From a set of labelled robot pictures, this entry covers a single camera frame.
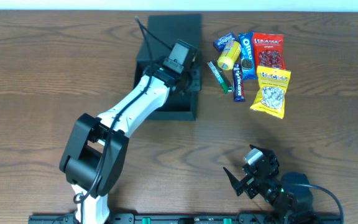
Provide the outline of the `black cardboard box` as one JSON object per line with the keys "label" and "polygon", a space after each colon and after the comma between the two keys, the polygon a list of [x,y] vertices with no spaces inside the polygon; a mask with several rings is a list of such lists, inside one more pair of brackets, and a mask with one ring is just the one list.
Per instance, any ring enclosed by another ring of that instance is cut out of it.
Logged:
{"label": "black cardboard box", "polygon": [[150,16],[147,40],[136,58],[134,85],[153,60],[153,69],[170,87],[163,106],[147,119],[194,121],[201,90],[201,14]]}

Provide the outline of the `blue Oreo cookie pack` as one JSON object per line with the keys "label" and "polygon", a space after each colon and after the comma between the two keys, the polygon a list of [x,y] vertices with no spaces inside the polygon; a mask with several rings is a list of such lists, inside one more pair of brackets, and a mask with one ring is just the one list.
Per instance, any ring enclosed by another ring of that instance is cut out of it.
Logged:
{"label": "blue Oreo cookie pack", "polygon": [[241,69],[243,80],[256,80],[256,68],[254,58],[254,46],[252,43],[253,32],[239,34],[241,44]]}

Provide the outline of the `yellow Hacks candy bag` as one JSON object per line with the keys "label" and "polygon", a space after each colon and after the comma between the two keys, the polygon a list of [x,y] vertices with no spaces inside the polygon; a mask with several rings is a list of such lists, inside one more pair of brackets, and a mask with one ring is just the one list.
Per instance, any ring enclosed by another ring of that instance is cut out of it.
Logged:
{"label": "yellow Hacks candy bag", "polygon": [[290,82],[291,71],[260,65],[257,68],[257,77],[259,90],[250,109],[283,119],[285,94]]}

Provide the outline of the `red dried fruit bag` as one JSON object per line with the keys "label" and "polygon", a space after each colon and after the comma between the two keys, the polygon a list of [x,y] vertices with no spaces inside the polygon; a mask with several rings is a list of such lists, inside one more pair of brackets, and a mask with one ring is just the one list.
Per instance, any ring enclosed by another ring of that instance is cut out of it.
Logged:
{"label": "red dried fruit bag", "polygon": [[253,33],[255,65],[285,70],[282,34]]}

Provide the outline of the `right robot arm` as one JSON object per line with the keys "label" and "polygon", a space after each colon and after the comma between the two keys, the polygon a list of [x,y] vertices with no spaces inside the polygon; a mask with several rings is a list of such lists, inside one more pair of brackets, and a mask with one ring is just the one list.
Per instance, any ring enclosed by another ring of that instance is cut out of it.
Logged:
{"label": "right robot arm", "polygon": [[241,180],[224,169],[237,196],[245,193],[253,199],[260,195],[272,206],[277,223],[322,222],[313,210],[313,195],[309,189],[277,179],[280,164],[272,150],[250,145],[244,162],[245,176]]}

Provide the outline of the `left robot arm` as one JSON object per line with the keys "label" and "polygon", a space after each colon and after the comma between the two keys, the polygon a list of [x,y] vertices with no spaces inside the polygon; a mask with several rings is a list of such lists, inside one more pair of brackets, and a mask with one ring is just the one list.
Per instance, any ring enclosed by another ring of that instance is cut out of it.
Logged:
{"label": "left robot arm", "polygon": [[59,168],[75,191],[78,223],[105,223],[110,215],[108,193],[117,182],[134,131],[172,94],[200,88],[200,62],[182,73],[162,59],[145,67],[136,87],[111,109],[93,117],[81,115],[74,124]]}

